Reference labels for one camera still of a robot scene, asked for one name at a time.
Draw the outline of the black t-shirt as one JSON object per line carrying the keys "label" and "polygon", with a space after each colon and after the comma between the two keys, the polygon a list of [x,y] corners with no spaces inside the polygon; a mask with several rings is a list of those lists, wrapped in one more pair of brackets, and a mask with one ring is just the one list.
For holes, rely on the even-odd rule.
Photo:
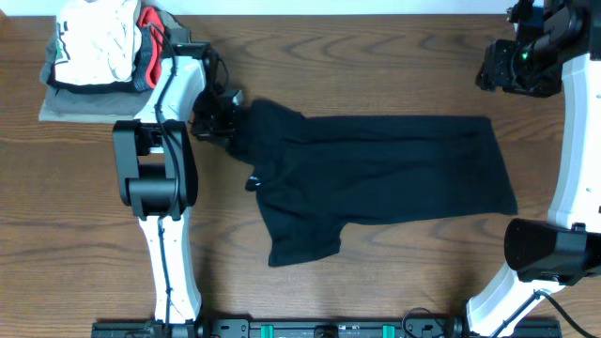
{"label": "black t-shirt", "polygon": [[517,212],[482,116],[307,117],[256,100],[227,150],[253,168],[246,188],[270,234],[274,268],[337,254],[350,223]]}

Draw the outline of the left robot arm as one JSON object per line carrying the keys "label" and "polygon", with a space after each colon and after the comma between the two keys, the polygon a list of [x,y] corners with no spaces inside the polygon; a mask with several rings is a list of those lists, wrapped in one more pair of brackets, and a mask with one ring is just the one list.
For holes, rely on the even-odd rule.
{"label": "left robot arm", "polygon": [[156,25],[162,74],[144,108],[113,128],[120,198],[142,229],[156,289],[154,318],[116,326],[111,337],[200,337],[202,297],[194,279],[190,216],[198,174],[189,134],[228,141],[243,94],[218,74],[227,67],[207,42],[173,44]]}

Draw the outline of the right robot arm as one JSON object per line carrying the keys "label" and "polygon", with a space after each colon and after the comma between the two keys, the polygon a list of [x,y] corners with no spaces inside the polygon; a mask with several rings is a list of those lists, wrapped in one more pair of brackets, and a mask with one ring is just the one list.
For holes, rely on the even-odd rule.
{"label": "right robot arm", "polygon": [[600,4],[518,0],[507,20],[515,38],[487,47],[475,83],[535,98],[564,94],[559,177],[545,220],[508,224],[504,264],[448,337],[558,337],[558,322],[526,315],[542,300],[559,309],[555,293],[600,274]]}

